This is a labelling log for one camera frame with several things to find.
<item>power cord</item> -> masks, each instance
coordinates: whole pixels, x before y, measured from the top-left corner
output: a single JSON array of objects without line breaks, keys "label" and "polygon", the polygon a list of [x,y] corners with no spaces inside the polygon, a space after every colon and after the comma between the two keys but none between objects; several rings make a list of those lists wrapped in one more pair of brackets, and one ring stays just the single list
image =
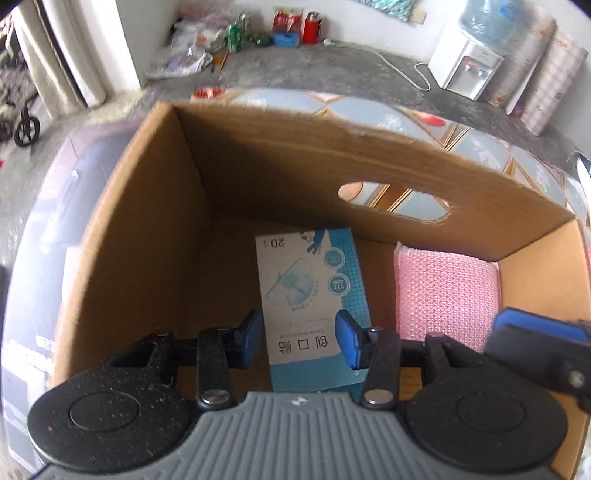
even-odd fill
[{"label": "power cord", "polygon": [[362,45],[357,45],[355,43],[347,43],[347,42],[342,42],[342,41],[336,41],[336,40],[330,40],[329,38],[327,38],[326,40],[324,40],[324,46],[326,47],[341,47],[341,48],[352,48],[354,50],[361,50],[361,51],[366,51],[368,53],[373,53],[374,55],[376,55],[377,57],[379,57],[386,65],[388,65],[392,70],[394,70],[395,72],[397,72],[398,74],[400,74],[408,83],[410,83],[413,87],[415,87],[417,90],[421,90],[422,92],[428,92],[429,90],[431,90],[431,82],[429,82],[429,80],[427,79],[427,77],[425,77],[425,75],[418,69],[419,65],[426,65],[426,63],[417,63],[414,66],[414,70],[415,72],[417,72],[421,78],[423,80],[425,80],[425,83],[428,85],[428,88],[425,87],[421,87],[420,85],[417,85],[416,83],[414,83],[412,81],[412,79],[410,79],[404,72],[402,72],[396,65],[390,63],[386,57],[384,57],[380,52],[378,52],[377,50],[374,50],[372,48],[369,47],[364,47]]}]

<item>bandage box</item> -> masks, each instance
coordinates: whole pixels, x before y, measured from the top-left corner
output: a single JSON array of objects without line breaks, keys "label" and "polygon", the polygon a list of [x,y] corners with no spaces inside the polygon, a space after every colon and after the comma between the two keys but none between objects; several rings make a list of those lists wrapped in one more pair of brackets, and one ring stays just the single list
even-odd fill
[{"label": "bandage box", "polygon": [[370,325],[351,230],[258,236],[256,255],[273,390],[357,393],[366,372],[347,366],[335,338],[340,309]]}]

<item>rolled mat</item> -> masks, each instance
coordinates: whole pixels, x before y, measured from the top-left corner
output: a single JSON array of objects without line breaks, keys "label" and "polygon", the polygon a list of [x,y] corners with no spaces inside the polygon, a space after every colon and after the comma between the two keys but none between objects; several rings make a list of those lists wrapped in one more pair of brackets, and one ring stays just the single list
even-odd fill
[{"label": "rolled mat", "polygon": [[522,122],[540,135],[573,83],[589,52],[558,30],[528,87]]},{"label": "rolled mat", "polygon": [[555,29],[556,20],[543,8],[524,4],[522,20],[516,28],[519,33],[508,41],[509,53],[485,90],[488,103],[499,108],[505,105],[542,55]]}]

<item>blue container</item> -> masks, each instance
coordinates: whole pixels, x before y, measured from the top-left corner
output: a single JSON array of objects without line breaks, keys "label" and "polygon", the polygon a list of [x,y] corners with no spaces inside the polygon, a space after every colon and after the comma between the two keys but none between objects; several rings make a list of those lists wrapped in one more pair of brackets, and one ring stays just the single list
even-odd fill
[{"label": "blue container", "polygon": [[491,50],[504,54],[522,7],[522,0],[468,0],[460,26]]}]

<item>white plastic bag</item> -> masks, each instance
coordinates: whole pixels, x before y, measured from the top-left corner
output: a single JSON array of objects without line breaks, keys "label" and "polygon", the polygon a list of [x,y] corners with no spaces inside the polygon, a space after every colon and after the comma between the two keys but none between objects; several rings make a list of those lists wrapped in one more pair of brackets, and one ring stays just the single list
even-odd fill
[{"label": "white plastic bag", "polygon": [[146,69],[150,80],[186,77],[199,73],[213,60],[204,48],[165,48]]}]

